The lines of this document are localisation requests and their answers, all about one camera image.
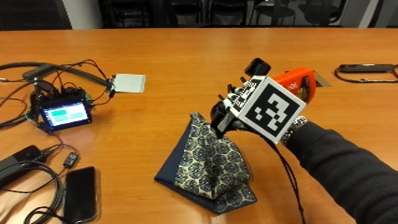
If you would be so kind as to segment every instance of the white card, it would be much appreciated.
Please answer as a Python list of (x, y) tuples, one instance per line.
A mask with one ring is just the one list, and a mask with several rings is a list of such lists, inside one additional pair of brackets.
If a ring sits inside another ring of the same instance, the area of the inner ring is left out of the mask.
[(115, 92), (143, 92), (144, 75), (117, 74), (113, 85)]

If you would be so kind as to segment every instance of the orange device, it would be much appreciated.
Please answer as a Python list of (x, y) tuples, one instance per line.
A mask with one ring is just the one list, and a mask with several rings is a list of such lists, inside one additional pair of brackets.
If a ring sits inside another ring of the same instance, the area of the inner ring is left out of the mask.
[(298, 67), (287, 73), (272, 77), (272, 80), (303, 102), (310, 102), (315, 89), (315, 79), (311, 69)]

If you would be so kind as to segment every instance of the phone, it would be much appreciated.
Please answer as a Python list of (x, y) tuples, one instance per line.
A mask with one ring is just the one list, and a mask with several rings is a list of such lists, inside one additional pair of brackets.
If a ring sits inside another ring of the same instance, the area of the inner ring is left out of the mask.
[(385, 73), (393, 70), (392, 64), (340, 64), (339, 72), (341, 73)]
[(63, 218), (85, 223), (98, 216), (95, 168), (70, 171), (65, 177)]

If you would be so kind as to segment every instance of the wrist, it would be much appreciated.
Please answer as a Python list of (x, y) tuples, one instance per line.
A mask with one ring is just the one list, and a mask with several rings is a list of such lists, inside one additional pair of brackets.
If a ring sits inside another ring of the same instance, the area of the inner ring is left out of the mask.
[(290, 137), (294, 134), (294, 132), (308, 122), (310, 122), (310, 120), (306, 119), (303, 116), (298, 116), (294, 119), (292, 124), (290, 125), (288, 129), (286, 130), (286, 132), (283, 133), (283, 135), (280, 137), (280, 143), (283, 146), (287, 146), (287, 142), (288, 142)]

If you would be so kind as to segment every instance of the black sleeve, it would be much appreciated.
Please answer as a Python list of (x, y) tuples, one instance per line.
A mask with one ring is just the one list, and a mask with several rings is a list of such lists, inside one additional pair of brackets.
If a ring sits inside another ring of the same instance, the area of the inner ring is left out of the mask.
[(398, 172), (367, 150), (311, 122), (286, 147), (357, 224), (398, 223)]

